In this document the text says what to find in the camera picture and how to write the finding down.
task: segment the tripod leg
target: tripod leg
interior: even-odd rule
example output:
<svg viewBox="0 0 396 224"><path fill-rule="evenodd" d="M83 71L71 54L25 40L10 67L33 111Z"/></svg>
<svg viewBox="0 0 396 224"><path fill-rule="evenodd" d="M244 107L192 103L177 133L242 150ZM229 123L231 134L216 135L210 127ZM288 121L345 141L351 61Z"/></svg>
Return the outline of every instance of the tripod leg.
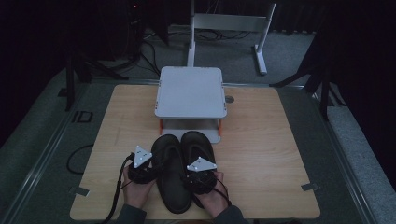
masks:
<svg viewBox="0 0 396 224"><path fill-rule="evenodd" d="M284 86L290 84L292 81L295 81L295 80L299 79L300 77L308 75L311 71L317 69L319 66L320 66L320 64L310 66L303 71L298 71L296 74L292 75L291 77L287 77L286 79L284 79L280 82L274 83L274 84L270 84L269 86L277 87L277 88L284 87Z"/></svg>
<svg viewBox="0 0 396 224"><path fill-rule="evenodd" d="M102 65L101 63L97 62L96 60L91 59L90 57L87 57L86 55L84 55L83 53L80 53L79 56L87 63L92 64L93 66L95 66L97 69L102 70L103 72L105 72L107 75L118 79L118 80L128 80L128 77L123 77L120 76L119 74L113 72L113 70L106 68L104 65Z"/></svg>
<svg viewBox="0 0 396 224"><path fill-rule="evenodd" d="M326 68L325 74L322 81L322 93L320 97L320 113L326 121L329 121L327 116L327 105L329 103L329 91L330 91L330 74L331 69L329 67Z"/></svg>

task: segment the hand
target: hand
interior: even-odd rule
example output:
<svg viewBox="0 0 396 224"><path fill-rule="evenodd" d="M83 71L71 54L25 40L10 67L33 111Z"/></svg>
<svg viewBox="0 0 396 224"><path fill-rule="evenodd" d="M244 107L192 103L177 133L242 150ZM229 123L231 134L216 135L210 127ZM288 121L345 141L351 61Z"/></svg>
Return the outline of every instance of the hand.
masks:
<svg viewBox="0 0 396 224"><path fill-rule="evenodd" d="M215 177L219 180L216 183L215 189L219 190L224 195L227 195L226 189L220 182L223 182L224 173L214 172ZM207 194L195 194L195 196L199 199L201 204L204 206L204 209L209 213L210 216L216 217L226 208L228 208L227 200L221 196L215 190L211 190Z"/></svg>
<svg viewBox="0 0 396 224"><path fill-rule="evenodd" d="M148 184L136 184L132 182L128 177L128 166L123 169L124 181L122 186L125 187L123 190L124 203L131 205L136 208L143 208L149 197L151 187L154 185L155 180L152 180Z"/></svg>

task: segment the wooden board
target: wooden board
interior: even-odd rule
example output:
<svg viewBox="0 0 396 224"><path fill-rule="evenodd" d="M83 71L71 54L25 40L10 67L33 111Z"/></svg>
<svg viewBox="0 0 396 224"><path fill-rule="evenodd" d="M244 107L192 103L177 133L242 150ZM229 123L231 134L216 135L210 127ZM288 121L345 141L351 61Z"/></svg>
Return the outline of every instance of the wooden board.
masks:
<svg viewBox="0 0 396 224"><path fill-rule="evenodd" d="M73 219L104 219L110 211L120 166L139 145L150 150L159 137L154 115L157 86L119 85L110 99L77 195ZM300 153L277 91L270 88L225 88L227 104L221 142L213 145L218 170L230 199L245 218L314 218L320 214ZM119 204L116 218L123 204ZM153 187L144 208L147 219L206 219L195 204L184 214L170 213Z"/></svg>

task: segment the black shoe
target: black shoe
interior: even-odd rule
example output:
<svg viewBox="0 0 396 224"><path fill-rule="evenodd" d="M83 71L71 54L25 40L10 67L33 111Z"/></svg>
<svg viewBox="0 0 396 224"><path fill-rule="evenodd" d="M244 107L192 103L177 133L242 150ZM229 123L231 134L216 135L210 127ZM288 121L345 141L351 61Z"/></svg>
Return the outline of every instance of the black shoe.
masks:
<svg viewBox="0 0 396 224"><path fill-rule="evenodd" d="M187 165L191 165L199 158L216 163L212 144L204 134L195 131L184 133L181 137L180 144L183 150L184 161ZM184 187L191 191L191 197L195 204L204 208L194 193L208 193L215 187L216 182L217 179L213 174L213 170L200 172L188 170L187 178L184 179Z"/></svg>
<svg viewBox="0 0 396 224"><path fill-rule="evenodd" d="M163 165L163 174L157 178L158 190L166 208L175 214L186 212L191 206L191 193L183 186L186 165L178 139L172 134L158 138L151 149L153 167Z"/></svg>

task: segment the black cloth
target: black cloth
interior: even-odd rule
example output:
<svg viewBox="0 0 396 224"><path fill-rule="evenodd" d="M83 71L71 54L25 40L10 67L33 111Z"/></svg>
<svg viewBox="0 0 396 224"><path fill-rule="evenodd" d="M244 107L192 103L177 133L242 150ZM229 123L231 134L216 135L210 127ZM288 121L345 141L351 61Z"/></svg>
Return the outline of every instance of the black cloth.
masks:
<svg viewBox="0 0 396 224"><path fill-rule="evenodd" d="M117 224L143 224L146 218L146 212L132 207L130 205L125 204L120 212L119 217L117 218ZM248 222L244 219L241 210L231 205L224 211L222 211L217 217L214 219L215 224L247 224Z"/></svg>

